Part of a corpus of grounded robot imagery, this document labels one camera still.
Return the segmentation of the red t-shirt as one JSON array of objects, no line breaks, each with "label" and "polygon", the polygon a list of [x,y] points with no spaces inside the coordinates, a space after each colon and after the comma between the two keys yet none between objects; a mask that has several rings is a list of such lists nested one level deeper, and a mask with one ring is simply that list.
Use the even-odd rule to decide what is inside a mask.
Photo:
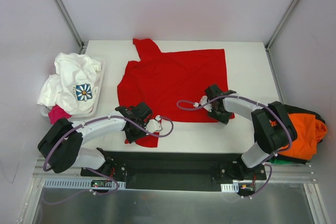
[{"label": "red t-shirt", "polygon": [[199,101],[205,89],[218,85],[227,91],[224,49],[162,52],[152,39],[133,39],[139,61],[129,61],[117,86],[120,106],[144,102],[155,115],[175,122],[214,123],[204,109],[179,109],[179,100]]}]

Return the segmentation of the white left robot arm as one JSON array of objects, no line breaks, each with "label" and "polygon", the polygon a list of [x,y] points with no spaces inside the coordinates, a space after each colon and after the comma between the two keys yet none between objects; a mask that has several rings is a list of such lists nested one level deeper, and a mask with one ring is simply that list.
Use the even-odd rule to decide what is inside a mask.
[{"label": "white left robot arm", "polygon": [[99,176],[111,171],[111,163],[103,150],[84,148],[84,144],[113,132],[124,132],[131,143],[154,133],[156,126],[150,107],[141,102],[137,106],[119,106],[101,118],[88,121],[57,120],[38,144],[45,158],[43,171],[59,174],[71,167],[91,168]]}]

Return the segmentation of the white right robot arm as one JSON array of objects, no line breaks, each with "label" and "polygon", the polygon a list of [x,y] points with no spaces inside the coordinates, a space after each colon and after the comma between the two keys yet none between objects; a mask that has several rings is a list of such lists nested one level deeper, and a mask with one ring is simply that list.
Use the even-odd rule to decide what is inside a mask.
[{"label": "white right robot arm", "polygon": [[214,84],[205,89],[201,105],[210,118],[221,123],[228,124],[233,114],[252,122],[255,142],[241,155],[236,166],[236,174],[241,179],[250,178],[257,165],[281,150],[290,149],[298,138],[294,123],[281,102],[264,105],[243,98],[232,90],[224,92]]}]

